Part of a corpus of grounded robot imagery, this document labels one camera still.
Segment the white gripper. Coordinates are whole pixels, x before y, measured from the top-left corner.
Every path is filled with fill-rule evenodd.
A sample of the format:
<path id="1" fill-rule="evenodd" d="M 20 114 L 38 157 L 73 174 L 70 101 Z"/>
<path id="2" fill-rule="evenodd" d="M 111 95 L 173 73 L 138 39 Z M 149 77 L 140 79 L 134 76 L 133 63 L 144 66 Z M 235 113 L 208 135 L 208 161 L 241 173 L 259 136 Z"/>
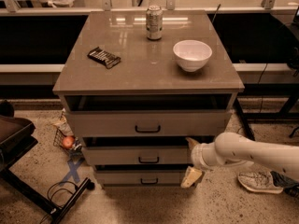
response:
<path id="1" fill-rule="evenodd" d="M 193 138 L 187 137 L 188 147 L 191 150 L 193 166 L 186 169 L 185 176 L 180 186 L 184 189 L 191 187 L 202 175 L 201 170 L 211 170 L 218 165 L 215 145 L 213 143 L 199 143 Z"/>

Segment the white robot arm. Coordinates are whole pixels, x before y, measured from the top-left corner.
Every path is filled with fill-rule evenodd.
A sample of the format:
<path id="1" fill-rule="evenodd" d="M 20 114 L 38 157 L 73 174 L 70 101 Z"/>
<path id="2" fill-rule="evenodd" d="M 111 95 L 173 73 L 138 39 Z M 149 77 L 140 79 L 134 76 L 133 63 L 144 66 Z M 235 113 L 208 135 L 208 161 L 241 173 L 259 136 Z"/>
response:
<path id="1" fill-rule="evenodd" d="M 191 150 L 192 167 L 189 166 L 181 182 L 189 188 L 205 170 L 215 166 L 258 163 L 268 169 L 299 180 L 299 147 L 252 141 L 238 133 L 221 133 L 212 143 L 199 143 L 187 137 Z"/>

